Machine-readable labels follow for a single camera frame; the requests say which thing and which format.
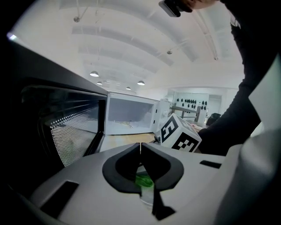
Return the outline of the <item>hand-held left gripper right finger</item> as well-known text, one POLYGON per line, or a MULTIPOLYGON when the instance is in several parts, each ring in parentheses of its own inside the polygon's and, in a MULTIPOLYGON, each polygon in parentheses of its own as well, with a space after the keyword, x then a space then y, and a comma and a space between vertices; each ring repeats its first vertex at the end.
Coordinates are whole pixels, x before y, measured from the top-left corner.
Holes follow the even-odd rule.
POLYGON ((160 145, 143 143, 146 150, 163 153, 180 161, 184 167, 181 179, 171 189, 160 191, 165 206, 175 213, 153 224, 215 225, 218 209, 230 184, 229 156, 182 152, 160 145))

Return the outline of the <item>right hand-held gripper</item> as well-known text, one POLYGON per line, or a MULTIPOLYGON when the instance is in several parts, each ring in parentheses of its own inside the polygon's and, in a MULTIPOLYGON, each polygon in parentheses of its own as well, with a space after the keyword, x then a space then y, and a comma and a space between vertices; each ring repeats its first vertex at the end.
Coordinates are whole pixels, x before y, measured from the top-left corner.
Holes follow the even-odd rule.
POLYGON ((175 113, 171 114, 159 131, 153 143, 185 152, 194 152, 202 139, 195 129, 175 113))

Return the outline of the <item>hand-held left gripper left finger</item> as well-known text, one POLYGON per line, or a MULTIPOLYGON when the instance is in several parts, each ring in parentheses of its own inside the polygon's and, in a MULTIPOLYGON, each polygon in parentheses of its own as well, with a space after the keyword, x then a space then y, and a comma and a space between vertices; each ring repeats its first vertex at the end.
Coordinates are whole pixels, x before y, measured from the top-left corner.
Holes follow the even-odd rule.
POLYGON ((139 194, 121 193, 105 180, 103 164, 110 157, 132 148, 124 145, 80 158, 42 183, 30 196, 41 208, 67 182, 78 186, 58 215, 69 225, 151 225, 155 216, 139 194))

